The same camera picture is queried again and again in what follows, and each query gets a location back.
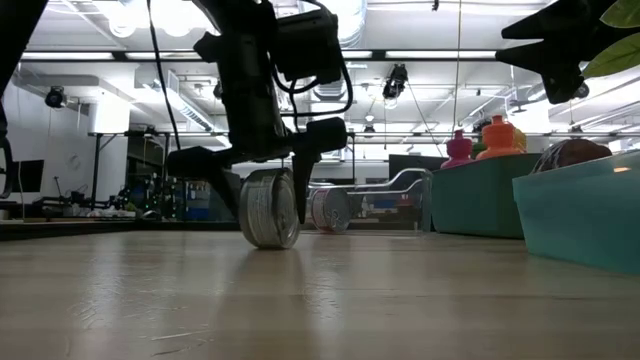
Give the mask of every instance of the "security camera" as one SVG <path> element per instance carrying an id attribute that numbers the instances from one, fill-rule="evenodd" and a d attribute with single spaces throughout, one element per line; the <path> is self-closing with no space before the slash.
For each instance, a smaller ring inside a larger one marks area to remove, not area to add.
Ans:
<path id="1" fill-rule="evenodd" d="M 64 94 L 64 88 L 62 86 L 52 86 L 51 90 L 44 99 L 44 103 L 48 107 L 54 109 L 62 109 L 67 106 L 67 97 Z"/>

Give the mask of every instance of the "ceiling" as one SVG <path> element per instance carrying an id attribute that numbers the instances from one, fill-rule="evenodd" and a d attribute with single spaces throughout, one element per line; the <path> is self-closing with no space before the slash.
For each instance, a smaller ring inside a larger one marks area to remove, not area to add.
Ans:
<path id="1" fill-rule="evenodd" d="M 435 12 L 431 11 L 432 1 L 368 0 L 365 25 L 357 48 L 496 50 L 511 47 L 522 42 L 503 40 L 500 36 L 501 30 L 548 5 L 550 1 L 463 0 L 460 27 L 458 1 L 440 2 L 440 10 Z M 279 14 L 298 12 L 296 0 L 274 0 L 272 3 Z M 185 26 L 193 29 L 182 37 L 170 36 L 159 30 L 158 40 L 163 51 L 191 49 L 205 31 L 213 31 L 212 26 L 193 4 L 188 1 L 181 4 L 182 10 L 179 13 L 186 14 L 183 17 L 189 19 L 186 22 L 188 25 Z M 144 27 L 144 21 L 148 21 L 148 16 L 146 20 L 141 21 L 140 28 L 131 36 L 119 38 L 110 31 L 109 14 L 114 6 L 119 6 L 119 3 L 50 1 L 27 50 L 150 51 L 151 37 L 148 28 Z M 180 23 L 177 20 L 180 17 L 173 15 L 173 19 Z M 498 62 L 407 61 L 411 86 L 400 96 L 396 108 L 385 109 L 380 101 L 380 85 L 393 64 L 384 61 L 358 61 L 351 64 L 357 67 L 350 72 L 354 83 L 355 104 L 345 114 L 345 120 L 354 131 L 362 131 L 367 115 L 374 116 L 373 123 L 378 132 L 422 132 L 426 126 L 431 131 L 448 132 L 451 131 L 454 119 L 458 126 L 462 125 L 470 130 L 471 124 L 481 119 L 482 115 L 511 113 L 516 108 L 512 108 L 508 100 L 514 100 L 516 96 L 517 100 L 526 100 L 532 89 L 535 90 L 535 86 L 541 82 L 537 74 L 519 68 L 512 69 Z M 144 89 L 137 79 L 141 69 L 150 66 L 135 62 L 29 62 L 23 64 L 21 74 L 99 77 L 135 99 L 132 101 L 136 106 L 132 106 L 131 123 L 153 124 L 159 129 L 168 130 L 169 118 L 162 98 L 150 96 L 148 90 Z M 215 64 L 166 62 L 163 68 L 178 75 L 181 80 L 181 95 L 206 113 L 215 123 L 217 130 L 227 128 L 224 107 L 211 96 L 218 77 Z M 552 106 L 545 100 L 542 102 L 544 105 L 537 106 L 535 111 L 529 112 L 527 124 L 524 126 L 529 131 L 537 130 L 538 127 L 541 131 L 566 130 L 571 121 L 584 121 L 589 131 L 609 132 L 623 126 L 631 128 L 630 124 L 633 125 L 636 121 L 635 107 L 605 120 L 598 117 L 636 101 L 635 94 L 640 90 L 640 82 L 636 83 L 635 79 L 639 76 L 637 70 L 630 70 L 616 76 L 589 80 L 591 94 L 587 99 L 574 100 L 571 104 L 559 106 Z M 87 94 L 80 90 L 70 95 L 81 98 L 81 101 L 91 102 Z M 343 106 L 318 104 L 317 98 L 311 93 L 298 96 L 296 102 L 301 109 L 311 107 L 313 110 L 324 110 Z M 542 114 L 542 118 L 538 121 L 534 114 Z M 548 115 L 550 123 L 545 122 L 545 115 Z M 177 116 L 181 129 L 193 131 L 197 128 L 188 125 L 186 118 L 179 114 Z M 599 121 L 596 125 L 590 126 L 587 120 Z"/>

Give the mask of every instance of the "white ceiling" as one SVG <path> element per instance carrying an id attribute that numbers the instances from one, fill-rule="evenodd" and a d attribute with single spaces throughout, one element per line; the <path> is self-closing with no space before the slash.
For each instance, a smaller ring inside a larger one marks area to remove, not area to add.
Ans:
<path id="1" fill-rule="evenodd" d="M 462 23 L 460 27 L 460 48 L 462 49 L 501 49 L 519 44 L 514 41 L 503 40 L 500 36 L 502 28 L 523 18 L 545 6 L 548 0 L 464 0 Z M 281 12 L 295 12 L 295 0 L 272 1 Z M 440 49 L 452 50 L 458 48 L 458 12 L 457 1 L 441 0 L 441 9 L 431 11 L 431 1 L 393 1 L 369 0 L 366 26 L 359 47 L 362 49 Z M 84 18 L 72 14 L 67 5 L 52 0 L 48 10 L 43 15 L 36 32 L 29 44 L 29 51 L 37 50 L 129 50 L 149 51 L 151 39 L 148 29 L 138 29 L 128 38 L 121 39 L 110 36 L 108 19 L 91 1 L 74 2 L 74 6 L 89 14 Z M 160 47 L 165 50 L 190 49 L 206 31 L 196 28 L 184 37 L 171 37 L 163 31 L 158 31 Z M 493 112 L 505 113 L 505 101 L 491 96 L 512 94 L 512 86 L 527 89 L 540 83 L 538 75 L 514 69 L 512 78 L 511 67 L 497 62 L 408 62 L 410 83 L 417 98 L 416 101 L 407 89 L 398 102 L 397 108 L 386 110 L 381 102 L 373 102 L 371 91 L 368 93 L 362 84 L 379 85 L 387 76 L 393 63 L 363 62 L 366 69 L 352 70 L 352 80 L 355 84 L 356 104 L 345 115 L 355 131 L 361 131 L 364 117 L 370 112 L 375 116 L 376 130 L 384 130 L 385 119 L 388 132 L 395 131 L 424 131 L 420 111 L 426 117 L 431 130 L 450 131 L 454 123 L 454 101 L 452 92 L 455 90 L 458 78 L 458 101 L 455 107 L 455 119 L 461 121 L 479 106 L 485 104 L 487 114 Z M 30 63 L 23 66 L 23 71 L 35 72 L 43 75 L 93 75 L 112 83 L 129 96 L 144 102 L 146 108 L 152 111 L 141 111 L 138 107 L 132 113 L 132 122 L 153 123 L 159 127 L 168 126 L 165 116 L 164 103 L 158 99 L 149 99 L 131 81 L 123 78 L 131 77 L 139 64 L 135 63 Z M 208 95 L 212 84 L 217 78 L 217 68 L 213 64 L 205 63 L 165 63 L 165 70 L 171 70 L 183 80 L 181 91 L 198 106 L 224 126 L 224 108 L 218 101 Z M 620 84 L 629 82 L 640 76 L 638 71 L 631 70 L 617 76 L 590 80 L 592 93 L 587 101 L 574 101 L 570 110 L 569 105 L 551 106 L 549 110 L 551 127 L 566 129 L 570 121 L 580 120 L 604 114 L 620 106 L 635 101 L 635 94 L 640 90 L 640 84 L 630 84 L 609 95 L 597 96 L 599 93 L 613 89 Z M 194 89 L 196 84 L 203 85 L 203 93 Z M 313 100 L 310 94 L 297 98 L 303 108 Z M 620 127 L 620 124 L 635 120 L 634 113 L 627 113 L 618 118 L 612 118 L 599 123 L 590 131 L 610 131 Z M 468 119 L 465 125 L 473 122 Z"/>

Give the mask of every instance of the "teal plastic bin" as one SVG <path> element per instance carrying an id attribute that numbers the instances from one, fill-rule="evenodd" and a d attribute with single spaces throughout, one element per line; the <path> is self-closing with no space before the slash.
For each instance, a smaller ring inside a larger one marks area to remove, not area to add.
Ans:
<path id="1" fill-rule="evenodd" d="M 434 172 L 431 211 L 436 231 L 523 239 L 512 181 L 531 173 L 540 156 L 503 156 Z"/>
<path id="2" fill-rule="evenodd" d="M 640 153 L 515 179 L 529 252 L 640 274 Z"/>

